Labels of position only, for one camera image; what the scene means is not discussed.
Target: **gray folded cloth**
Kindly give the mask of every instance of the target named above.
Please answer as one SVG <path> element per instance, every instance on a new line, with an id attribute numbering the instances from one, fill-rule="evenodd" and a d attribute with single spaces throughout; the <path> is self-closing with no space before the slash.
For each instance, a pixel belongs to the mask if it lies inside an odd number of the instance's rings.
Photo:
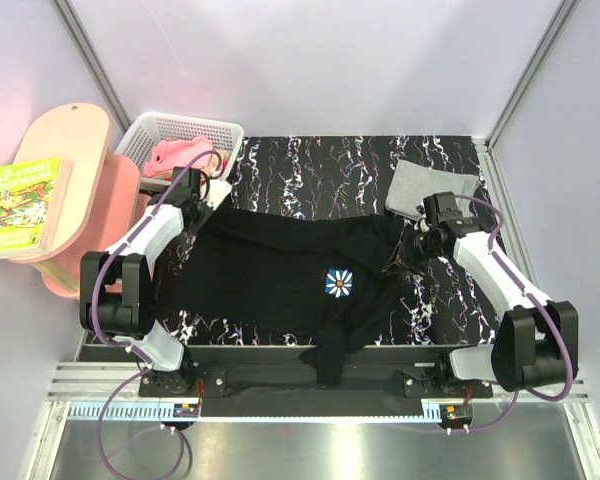
<path id="1" fill-rule="evenodd" d="M 479 181 L 475 175 L 442 172 L 398 160 L 385 208 L 396 215 L 417 220 L 422 217 L 417 207 L 425 197 L 441 192 L 473 195 Z M 465 216 L 472 216 L 469 200 L 458 199 L 457 202 L 458 208 Z"/>

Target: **gray wall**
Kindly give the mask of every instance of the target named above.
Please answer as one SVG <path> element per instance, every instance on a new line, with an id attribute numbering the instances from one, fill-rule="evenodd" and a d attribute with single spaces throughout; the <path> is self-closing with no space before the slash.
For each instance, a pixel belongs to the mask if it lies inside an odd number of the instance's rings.
<path id="1" fill-rule="evenodd" d="M 78 101 L 103 103 L 51 3 L 0 0 L 0 165 L 38 115 Z M 55 366 L 81 333 L 75 301 L 49 293 L 32 267 L 0 261 L 0 480 L 23 478 Z"/>
<path id="2" fill-rule="evenodd" d="M 600 423 L 600 0 L 580 3 L 495 152 L 540 286 L 579 309 Z"/>
<path id="3" fill-rule="evenodd" d="M 486 135 L 560 0 L 71 0 L 131 116 Z"/>

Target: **yellow book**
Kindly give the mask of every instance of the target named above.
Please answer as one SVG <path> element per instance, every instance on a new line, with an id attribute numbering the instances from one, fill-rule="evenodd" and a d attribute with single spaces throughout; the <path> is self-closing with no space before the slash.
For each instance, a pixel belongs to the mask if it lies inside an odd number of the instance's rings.
<path id="1" fill-rule="evenodd" d="M 0 258 L 49 253 L 70 174 L 59 157 L 0 167 Z"/>

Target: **black garment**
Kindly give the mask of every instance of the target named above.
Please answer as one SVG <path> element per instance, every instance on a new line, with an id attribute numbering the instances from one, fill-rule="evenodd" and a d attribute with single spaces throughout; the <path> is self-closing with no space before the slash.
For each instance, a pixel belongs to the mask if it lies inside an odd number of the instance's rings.
<path id="1" fill-rule="evenodd" d="M 400 275 L 383 267 L 403 220 L 372 215 L 304 221 L 220 209 L 200 230 L 171 309 L 311 336 L 301 359 L 320 383 L 339 381 L 345 352 L 372 343 L 399 301 Z M 351 272 L 336 298 L 334 271 Z"/>

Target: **plastic basket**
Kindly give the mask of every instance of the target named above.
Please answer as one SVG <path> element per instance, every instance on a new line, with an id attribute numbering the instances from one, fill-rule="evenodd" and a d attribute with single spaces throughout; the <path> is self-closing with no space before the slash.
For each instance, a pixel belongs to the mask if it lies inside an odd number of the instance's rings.
<path id="1" fill-rule="evenodd" d="M 142 172 L 145 162 L 151 159 L 151 150 L 162 140 L 193 140 L 199 136 L 210 139 L 214 148 L 231 152 L 229 163 L 220 177 L 226 179 L 236 162 L 244 137 L 244 129 L 235 123 L 147 112 L 129 127 L 115 153 L 133 160 Z"/>

